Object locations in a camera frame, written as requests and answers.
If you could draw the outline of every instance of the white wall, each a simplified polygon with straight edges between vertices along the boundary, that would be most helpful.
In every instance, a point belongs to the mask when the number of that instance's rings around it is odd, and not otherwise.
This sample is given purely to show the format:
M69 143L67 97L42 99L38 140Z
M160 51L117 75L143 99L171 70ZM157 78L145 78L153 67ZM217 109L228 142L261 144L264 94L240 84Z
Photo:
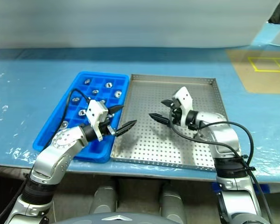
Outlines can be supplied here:
M279 0L0 0L0 48L249 44Z

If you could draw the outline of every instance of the stainless steel tray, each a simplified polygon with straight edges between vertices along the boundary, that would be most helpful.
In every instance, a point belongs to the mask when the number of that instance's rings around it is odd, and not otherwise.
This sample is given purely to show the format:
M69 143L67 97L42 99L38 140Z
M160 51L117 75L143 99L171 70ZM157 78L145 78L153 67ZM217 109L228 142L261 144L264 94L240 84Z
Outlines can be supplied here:
M185 140L148 115L155 112L168 117L169 108L161 101L171 99L172 94L183 86L193 98L194 110L226 116L216 79L131 75L119 126L134 119L137 124L115 140L111 153L114 160L214 170L208 145ZM180 127L179 130L189 136L195 133Z

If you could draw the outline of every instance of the floor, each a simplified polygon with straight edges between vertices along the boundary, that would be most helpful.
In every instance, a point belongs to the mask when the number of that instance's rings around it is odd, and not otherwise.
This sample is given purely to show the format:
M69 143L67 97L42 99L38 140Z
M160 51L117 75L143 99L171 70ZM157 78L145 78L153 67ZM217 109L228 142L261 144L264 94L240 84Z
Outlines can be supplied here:
M99 185L110 176L67 173L54 196L57 221L87 215L93 195ZM118 211L133 211L158 215L160 186L168 182L160 179L133 179L118 177ZM171 180L182 196L189 224L219 224L217 200L209 182ZM280 224L280 194L266 195L275 223ZM54 223L53 209L48 213Z

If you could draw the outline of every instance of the blue table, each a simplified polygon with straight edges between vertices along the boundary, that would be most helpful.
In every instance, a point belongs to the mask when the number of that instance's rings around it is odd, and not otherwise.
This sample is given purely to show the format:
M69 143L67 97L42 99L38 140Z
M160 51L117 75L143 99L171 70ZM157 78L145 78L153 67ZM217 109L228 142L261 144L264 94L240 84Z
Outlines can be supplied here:
M280 51L266 45L269 26L241 49ZM32 143L72 80L82 70L216 78L229 120L245 125L255 141L252 165L260 182L280 182L280 95L251 94L224 49L94 48L0 50L0 165L32 167ZM239 132L248 153L248 140ZM214 180L215 172L109 161L73 161L70 171L188 180Z

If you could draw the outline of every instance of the blue plastic tray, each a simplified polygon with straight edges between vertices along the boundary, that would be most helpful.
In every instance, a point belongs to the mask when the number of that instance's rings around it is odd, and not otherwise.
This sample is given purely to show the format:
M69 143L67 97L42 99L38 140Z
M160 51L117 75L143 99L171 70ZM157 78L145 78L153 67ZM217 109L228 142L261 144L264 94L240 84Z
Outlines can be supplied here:
M85 80L90 79L91 82L84 84ZM113 83L112 88L106 88L106 83ZM106 107L114 105L123 105L126 97L126 92L129 84L129 77L120 74L109 74L100 72L80 72L69 89L66 91L57 107L39 132L36 137L33 148L37 151L41 151L51 135L58 128L58 124L62 117L65 101L70 90L77 88L81 90L86 96L100 101L104 99L106 101ZM98 90L98 94L94 95L93 90ZM114 96L115 91L120 90L120 98ZM80 101L73 102L72 99L79 97ZM79 116L78 112L81 109L87 109L86 100L78 93L74 92L70 99L70 104L65 116L65 120L68 121L68 128L78 126L82 123L88 124L86 116ZM117 128L121 111L117 112L113 118L111 118L111 126ZM114 136L105 136L104 139L99 142L98 140L92 141L87 147L85 147L79 154L76 155L75 159L92 161L92 162L106 162L110 159L110 153L114 142Z

